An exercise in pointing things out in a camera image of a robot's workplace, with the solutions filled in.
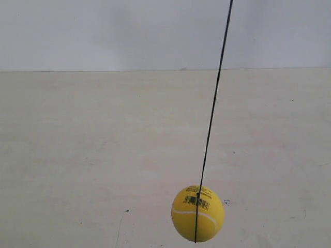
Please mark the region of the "yellow tennis ball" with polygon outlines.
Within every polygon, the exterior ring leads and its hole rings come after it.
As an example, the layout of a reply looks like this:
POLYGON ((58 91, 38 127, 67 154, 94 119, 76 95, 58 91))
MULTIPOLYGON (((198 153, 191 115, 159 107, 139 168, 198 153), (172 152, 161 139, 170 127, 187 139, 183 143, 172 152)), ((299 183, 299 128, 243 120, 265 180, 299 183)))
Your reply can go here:
POLYGON ((212 239, 223 226, 225 211, 220 198, 208 187, 191 185, 175 196, 171 218, 185 239, 202 243, 212 239))

